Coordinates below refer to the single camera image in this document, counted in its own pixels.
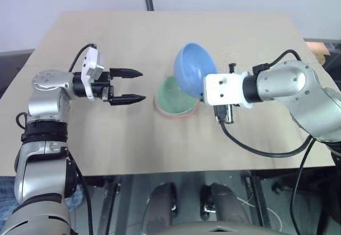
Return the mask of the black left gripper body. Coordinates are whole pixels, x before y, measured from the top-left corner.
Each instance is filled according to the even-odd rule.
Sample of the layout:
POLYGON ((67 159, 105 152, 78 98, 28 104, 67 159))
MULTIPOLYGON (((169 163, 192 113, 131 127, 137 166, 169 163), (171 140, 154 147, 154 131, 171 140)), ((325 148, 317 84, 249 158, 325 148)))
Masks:
POLYGON ((101 99, 103 102, 110 102, 113 97, 114 88, 111 85, 113 75, 111 69, 104 71, 98 79, 91 83, 91 89, 95 98, 101 99))

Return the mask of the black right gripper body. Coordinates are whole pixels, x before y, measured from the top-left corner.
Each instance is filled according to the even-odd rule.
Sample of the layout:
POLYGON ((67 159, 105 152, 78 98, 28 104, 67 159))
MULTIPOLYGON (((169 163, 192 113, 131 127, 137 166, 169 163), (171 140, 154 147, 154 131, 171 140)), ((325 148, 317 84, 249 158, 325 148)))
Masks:
MULTIPOLYGON (((230 63, 229 64, 229 73, 230 74, 236 74, 236 63, 230 63)), ((219 85, 223 85, 224 80, 219 81, 219 85)), ((224 93, 219 93, 220 98, 224 98, 224 93)), ((214 115, 216 118, 216 121, 219 124, 233 124, 233 111, 232 111, 232 105, 231 104, 219 104, 214 105, 214 115)))

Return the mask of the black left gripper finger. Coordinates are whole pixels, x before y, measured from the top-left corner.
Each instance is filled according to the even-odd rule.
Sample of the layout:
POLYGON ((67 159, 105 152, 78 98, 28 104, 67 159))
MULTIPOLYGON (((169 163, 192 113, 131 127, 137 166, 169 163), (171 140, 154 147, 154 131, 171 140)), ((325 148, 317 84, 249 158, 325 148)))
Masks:
POLYGON ((113 79, 114 77, 120 78, 136 78, 142 76, 142 73, 134 70, 134 69, 127 69, 127 68, 110 68, 110 77, 113 79))
POLYGON ((137 94, 123 94, 121 96, 111 96, 108 98, 108 102, 111 106, 123 106, 141 102, 145 98, 145 96, 137 94))

